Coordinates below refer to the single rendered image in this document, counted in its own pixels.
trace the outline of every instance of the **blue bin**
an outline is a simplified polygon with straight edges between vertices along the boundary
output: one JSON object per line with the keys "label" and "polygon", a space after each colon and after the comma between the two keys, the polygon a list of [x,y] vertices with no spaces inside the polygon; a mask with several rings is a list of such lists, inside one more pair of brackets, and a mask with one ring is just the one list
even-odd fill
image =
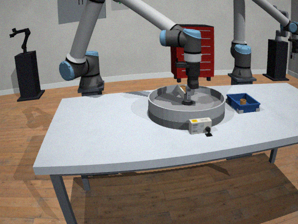
{"label": "blue bin", "polygon": [[[240,105],[240,99],[246,99],[246,104]],[[243,113],[256,112],[260,108],[261,104],[247,93],[227,94],[226,102],[237,112],[238,110],[243,110]]]}

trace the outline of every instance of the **white table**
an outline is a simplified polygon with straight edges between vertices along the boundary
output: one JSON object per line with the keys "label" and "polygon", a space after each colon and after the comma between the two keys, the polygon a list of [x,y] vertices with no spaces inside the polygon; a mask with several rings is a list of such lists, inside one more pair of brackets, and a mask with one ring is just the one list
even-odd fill
{"label": "white table", "polygon": [[33,169],[50,175],[68,224],[77,223],[62,175],[88,176],[238,158],[298,143],[298,89],[288,83],[211,86],[247,93],[260,111],[238,114],[228,104],[212,137],[165,128],[147,116],[151,91],[62,99]]}

